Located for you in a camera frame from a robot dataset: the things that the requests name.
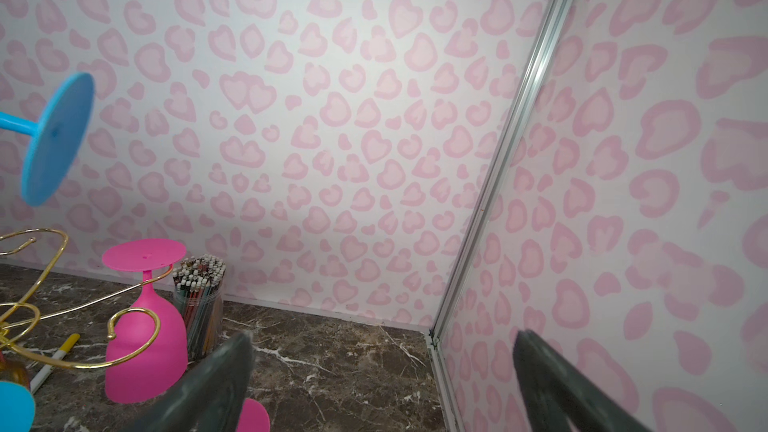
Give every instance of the heart pattern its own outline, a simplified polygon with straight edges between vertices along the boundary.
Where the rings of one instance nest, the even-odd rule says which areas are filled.
[[[467,432],[530,430],[522,329],[653,430],[762,427],[725,397],[768,374],[767,7],[574,0],[441,341]]]
[[[0,0],[2,110],[37,119],[76,70],[97,89],[40,209],[18,198],[27,142],[0,137],[0,228],[168,236],[226,256],[235,300],[428,327],[544,3]]]

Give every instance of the blue object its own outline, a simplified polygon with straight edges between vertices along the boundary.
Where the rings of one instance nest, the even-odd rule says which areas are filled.
[[[22,198],[30,206],[43,204],[66,177],[83,141],[94,102],[94,79],[76,73],[56,91],[40,122],[0,112],[0,128],[32,136],[22,171]]]
[[[0,381],[0,410],[4,432],[28,432],[34,420],[34,398],[26,387]]]

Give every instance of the gold wire rack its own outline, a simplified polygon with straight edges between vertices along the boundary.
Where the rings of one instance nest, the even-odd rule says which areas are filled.
[[[141,352],[144,352],[145,350],[147,350],[147,348],[150,345],[152,345],[152,342],[154,342],[154,340],[158,337],[158,334],[160,332],[160,318],[158,317],[158,315],[155,312],[152,312],[151,310],[149,310],[147,308],[141,308],[141,307],[124,308],[124,309],[122,309],[122,310],[120,310],[118,312],[115,312],[115,314],[112,315],[112,317],[110,317],[110,319],[107,321],[107,338],[109,340],[113,340],[113,339],[115,339],[117,337],[115,335],[115,332],[114,332],[114,325],[115,325],[115,323],[118,321],[118,319],[120,317],[122,317],[123,315],[127,314],[128,312],[141,312],[143,314],[147,314],[150,317],[152,317],[152,321],[154,322],[154,332],[152,333],[151,337],[149,337],[149,340],[147,340],[147,342],[144,345],[139,347],[139,349],[131,352],[130,354],[125,355],[125,356],[123,356],[121,358],[118,358],[118,359],[115,359],[115,360],[107,360],[105,362],[99,362],[99,363],[96,363],[96,364],[87,364],[87,363],[84,363],[84,362],[71,362],[71,361],[68,361],[68,360],[58,360],[58,359],[46,357],[44,355],[35,354],[34,352],[31,352],[30,350],[27,350],[26,348],[16,344],[16,341],[18,341],[21,338],[24,338],[30,332],[32,332],[34,327],[40,321],[42,321],[42,320],[45,320],[45,319],[48,319],[48,318],[53,318],[53,317],[58,317],[59,315],[69,314],[71,312],[76,312],[76,311],[82,310],[82,309],[84,309],[86,307],[90,307],[93,304],[97,304],[99,302],[105,301],[105,300],[107,300],[109,298],[112,298],[112,297],[115,297],[117,295],[124,294],[125,292],[130,292],[130,291],[135,290],[135,289],[137,289],[139,287],[142,287],[142,286],[144,286],[146,284],[151,284],[153,282],[157,282],[157,281],[161,280],[162,278],[167,277],[168,274],[171,273],[171,271],[173,270],[173,267],[174,267],[171,264],[171,265],[168,266],[168,270],[166,272],[164,272],[163,274],[161,274],[161,275],[159,275],[157,277],[154,277],[154,278],[151,278],[149,280],[140,282],[140,283],[138,283],[136,285],[131,285],[130,287],[126,287],[126,288],[124,288],[124,289],[122,289],[120,291],[113,292],[113,293],[111,293],[109,295],[105,295],[105,296],[103,296],[101,298],[97,298],[97,299],[92,300],[90,302],[86,302],[84,304],[80,304],[80,305],[77,305],[75,307],[65,309],[63,311],[58,311],[58,312],[53,312],[53,313],[50,313],[50,314],[42,315],[40,313],[40,309],[38,309],[37,307],[35,307],[32,304],[28,304],[27,300],[29,300],[29,298],[31,296],[33,296],[33,294],[38,290],[38,288],[43,283],[43,281],[46,279],[48,274],[51,273],[51,270],[53,269],[53,266],[56,265],[56,262],[59,260],[59,258],[64,253],[64,249],[67,247],[67,244],[69,243],[69,235],[67,235],[66,232],[63,232],[61,230],[56,230],[55,228],[30,228],[30,229],[27,229],[27,230],[20,230],[20,231],[16,231],[16,232],[11,232],[10,234],[6,234],[6,235],[0,235],[0,242],[4,241],[5,239],[8,239],[8,238],[16,237],[18,235],[37,234],[37,233],[40,233],[40,232],[50,232],[50,233],[53,233],[53,234],[59,234],[62,237],[62,244],[59,245],[59,248],[56,251],[56,253],[54,254],[53,258],[48,263],[48,265],[45,266],[45,269],[43,270],[43,272],[38,277],[38,280],[34,282],[34,284],[29,288],[29,290],[26,291],[26,293],[19,300],[17,300],[16,302],[3,302],[3,303],[0,303],[0,308],[5,308],[5,307],[9,308],[5,312],[3,312],[2,315],[0,315],[0,350],[3,350],[4,348],[8,348],[10,350],[13,350],[17,354],[19,354],[19,355],[21,355],[23,357],[26,357],[27,359],[35,360],[37,362],[43,362],[44,364],[49,364],[49,365],[52,365],[54,367],[61,367],[61,368],[67,368],[67,369],[100,369],[100,368],[111,367],[113,365],[122,364],[123,362],[127,362],[127,361],[131,360],[132,358],[136,357],[137,355],[139,355]],[[19,245],[16,248],[14,248],[13,250],[9,250],[9,251],[6,251],[6,252],[0,252],[0,258],[8,256],[8,255],[17,254],[17,253],[21,252],[22,250],[24,250],[26,247],[34,244],[36,241],[37,241],[37,239],[35,237],[28,238],[26,242],[24,242],[23,244]],[[34,314],[34,317],[33,318],[28,318],[28,319],[25,319],[25,320],[19,321],[19,322],[12,322],[12,323],[6,322],[11,317],[11,315],[14,314],[14,312],[19,310],[20,308],[26,308],[26,309],[31,310],[33,312],[33,314]],[[7,337],[8,336],[8,332],[11,329],[16,328],[16,327],[22,327],[24,325],[26,325],[27,327],[23,331],[19,332],[18,334],[16,334],[12,338],[8,338]]]

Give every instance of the dark marble countertop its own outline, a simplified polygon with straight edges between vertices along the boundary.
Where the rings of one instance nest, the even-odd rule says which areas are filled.
[[[0,262],[0,302],[20,297],[38,274]],[[51,273],[30,302],[47,313],[122,287]],[[40,322],[21,343],[52,354],[77,332],[81,339],[67,360],[104,360],[107,320],[137,296],[138,291],[129,292]],[[224,336],[238,330],[253,331],[256,362],[249,396],[269,412],[273,432],[445,430],[426,341],[418,332],[226,302]],[[33,377],[40,365],[30,363],[28,369]],[[63,369],[54,369],[35,402],[32,430],[38,432],[120,430],[149,405],[110,402],[103,371]]]

